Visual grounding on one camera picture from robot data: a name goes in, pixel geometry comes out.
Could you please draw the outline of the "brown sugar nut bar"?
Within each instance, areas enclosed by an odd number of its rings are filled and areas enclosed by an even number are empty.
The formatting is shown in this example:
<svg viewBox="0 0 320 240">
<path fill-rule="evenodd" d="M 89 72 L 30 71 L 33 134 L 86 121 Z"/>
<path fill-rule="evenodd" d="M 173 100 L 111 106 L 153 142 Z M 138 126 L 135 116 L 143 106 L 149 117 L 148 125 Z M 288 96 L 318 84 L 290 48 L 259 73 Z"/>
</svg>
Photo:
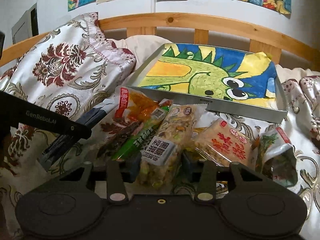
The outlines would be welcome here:
<svg viewBox="0 0 320 240">
<path fill-rule="evenodd" d="M 191 140 L 195 124 L 207 104 L 173 106 L 142 154 L 137 181 L 161 189 L 170 184 L 180 164 L 181 152 Z"/>
</svg>

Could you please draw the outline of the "red lettered rice cracker pack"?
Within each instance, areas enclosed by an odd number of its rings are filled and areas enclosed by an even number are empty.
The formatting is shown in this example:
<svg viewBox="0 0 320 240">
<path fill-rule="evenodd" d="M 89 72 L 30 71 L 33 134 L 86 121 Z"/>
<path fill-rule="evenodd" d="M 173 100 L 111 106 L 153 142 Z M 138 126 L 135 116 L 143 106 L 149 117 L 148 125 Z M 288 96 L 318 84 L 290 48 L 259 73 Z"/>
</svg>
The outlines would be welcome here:
<svg viewBox="0 0 320 240">
<path fill-rule="evenodd" d="M 249 168 L 255 166 L 256 157 L 250 139 L 221 118 L 193 137 L 193 147 L 219 166 L 228 167 L 232 162 Z"/>
</svg>

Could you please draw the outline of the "dark blue snack packet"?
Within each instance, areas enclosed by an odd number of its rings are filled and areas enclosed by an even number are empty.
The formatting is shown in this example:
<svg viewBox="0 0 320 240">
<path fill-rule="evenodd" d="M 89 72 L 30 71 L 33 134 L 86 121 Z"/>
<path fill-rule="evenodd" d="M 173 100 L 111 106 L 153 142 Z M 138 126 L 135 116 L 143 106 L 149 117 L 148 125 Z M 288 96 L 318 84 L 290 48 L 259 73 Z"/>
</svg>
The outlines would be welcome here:
<svg viewBox="0 0 320 240">
<path fill-rule="evenodd" d="M 92 131 L 92 128 L 97 125 L 110 111 L 116 107 L 116 103 L 111 99 L 105 99 L 102 103 L 97 104 L 87 113 L 80 116 L 75 122 L 85 126 Z M 55 157 L 59 159 L 61 155 L 68 152 L 73 145 L 80 139 L 84 138 L 84 132 L 78 132 L 72 135 L 60 135 L 58 138 L 44 150 L 41 157 Z"/>
</svg>

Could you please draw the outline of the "green stick snack packet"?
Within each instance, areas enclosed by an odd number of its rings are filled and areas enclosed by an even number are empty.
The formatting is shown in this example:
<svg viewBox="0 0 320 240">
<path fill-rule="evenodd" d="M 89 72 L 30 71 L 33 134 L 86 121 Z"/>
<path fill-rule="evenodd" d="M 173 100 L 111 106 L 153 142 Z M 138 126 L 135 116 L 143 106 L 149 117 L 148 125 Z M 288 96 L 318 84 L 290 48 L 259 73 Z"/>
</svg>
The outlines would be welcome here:
<svg viewBox="0 0 320 240">
<path fill-rule="evenodd" d="M 131 134 L 131 137 L 121 146 L 118 152 L 112 156 L 112 160 L 125 160 L 137 152 L 151 133 L 159 128 L 167 116 L 172 103 L 172 100 L 162 100 L 159 106 L 151 113 L 148 120 L 136 128 Z"/>
</svg>

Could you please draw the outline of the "green vegetable snack bag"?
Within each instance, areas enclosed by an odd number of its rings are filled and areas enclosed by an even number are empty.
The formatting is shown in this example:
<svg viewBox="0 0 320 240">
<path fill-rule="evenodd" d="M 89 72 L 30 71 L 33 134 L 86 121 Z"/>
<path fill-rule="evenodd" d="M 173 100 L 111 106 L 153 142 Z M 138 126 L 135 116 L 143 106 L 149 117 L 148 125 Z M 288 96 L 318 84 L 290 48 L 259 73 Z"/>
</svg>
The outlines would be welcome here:
<svg viewBox="0 0 320 240">
<path fill-rule="evenodd" d="M 294 147 L 281 127 L 264 132 L 256 140 L 255 171 L 283 187 L 297 184 Z"/>
</svg>

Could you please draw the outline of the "floral satin pillow left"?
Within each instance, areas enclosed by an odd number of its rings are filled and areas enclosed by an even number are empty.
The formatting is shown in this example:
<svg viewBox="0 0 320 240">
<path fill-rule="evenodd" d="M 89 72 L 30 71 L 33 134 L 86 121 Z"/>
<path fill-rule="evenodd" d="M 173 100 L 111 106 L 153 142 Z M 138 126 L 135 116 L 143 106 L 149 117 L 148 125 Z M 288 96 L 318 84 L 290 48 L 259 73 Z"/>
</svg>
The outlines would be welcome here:
<svg viewBox="0 0 320 240">
<path fill-rule="evenodd" d="M 35 44 L 1 77 L 1 91 L 75 121 L 108 98 L 136 65 L 105 37 L 98 13 L 79 15 Z"/>
</svg>

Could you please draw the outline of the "orange red snack bag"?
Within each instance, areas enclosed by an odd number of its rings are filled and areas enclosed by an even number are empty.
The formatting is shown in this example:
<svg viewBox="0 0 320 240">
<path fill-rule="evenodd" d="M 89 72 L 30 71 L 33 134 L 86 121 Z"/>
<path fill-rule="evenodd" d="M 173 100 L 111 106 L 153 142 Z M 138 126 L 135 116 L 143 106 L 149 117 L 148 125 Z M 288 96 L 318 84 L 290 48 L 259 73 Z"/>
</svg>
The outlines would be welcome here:
<svg viewBox="0 0 320 240">
<path fill-rule="evenodd" d="M 113 156 L 131 137 L 133 131 L 159 106 L 140 91 L 124 86 L 116 89 L 116 107 L 98 124 L 102 145 L 97 158 Z"/>
</svg>

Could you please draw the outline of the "white cream cushion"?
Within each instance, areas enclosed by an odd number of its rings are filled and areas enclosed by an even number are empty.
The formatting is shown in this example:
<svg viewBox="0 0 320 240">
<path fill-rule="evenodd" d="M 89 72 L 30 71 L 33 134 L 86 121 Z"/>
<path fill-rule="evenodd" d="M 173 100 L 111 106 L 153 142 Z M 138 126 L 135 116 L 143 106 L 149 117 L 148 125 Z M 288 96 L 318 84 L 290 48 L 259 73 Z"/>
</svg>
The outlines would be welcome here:
<svg viewBox="0 0 320 240">
<path fill-rule="evenodd" d="M 128 49 L 136 57 L 137 70 L 161 45 L 171 41 L 155 35 L 134 35 L 126 39 L 110 39 L 118 48 Z"/>
</svg>

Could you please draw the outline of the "wooden bed headboard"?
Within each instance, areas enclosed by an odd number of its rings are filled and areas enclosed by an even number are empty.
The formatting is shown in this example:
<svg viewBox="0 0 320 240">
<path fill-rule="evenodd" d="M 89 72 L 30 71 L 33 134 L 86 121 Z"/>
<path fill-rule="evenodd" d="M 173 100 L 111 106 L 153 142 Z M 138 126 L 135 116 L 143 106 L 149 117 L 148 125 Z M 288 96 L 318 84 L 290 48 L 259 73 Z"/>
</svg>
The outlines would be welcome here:
<svg viewBox="0 0 320 240">
<path fill-rule="evenodd" d="M 311 62 L 311 70 L 319 71 L 319 50 L 275 30 L 231 18 L 188 14 L 182 12 L 155 12 L 105 18 L 98 20 L 101 30 L 126 29 L 127 37 L 155 35 L 158 27 L 194 30 L 196 44 L 208 44 L 209 32 L 248 38 L 249 51 L 263 51 L 279 63 L 282 51 L 288 51 Z"/>
</svg>

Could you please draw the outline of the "grey wall panel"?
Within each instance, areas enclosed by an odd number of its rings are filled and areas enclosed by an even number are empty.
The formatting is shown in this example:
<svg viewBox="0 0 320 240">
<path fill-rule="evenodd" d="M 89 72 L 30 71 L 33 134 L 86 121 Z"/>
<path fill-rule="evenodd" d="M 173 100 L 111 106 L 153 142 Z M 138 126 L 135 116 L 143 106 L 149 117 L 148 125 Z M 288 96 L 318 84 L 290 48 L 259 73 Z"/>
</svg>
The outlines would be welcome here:
<svg viewBox="0 0 320 240">
<path fill-rule="evenodd" d="M 28 38 L 39 35 L 37 21 L 37 3 L 26 10 L 22 17 L 11 29 L 12 43 L 16 44 Z"/>
</svg>

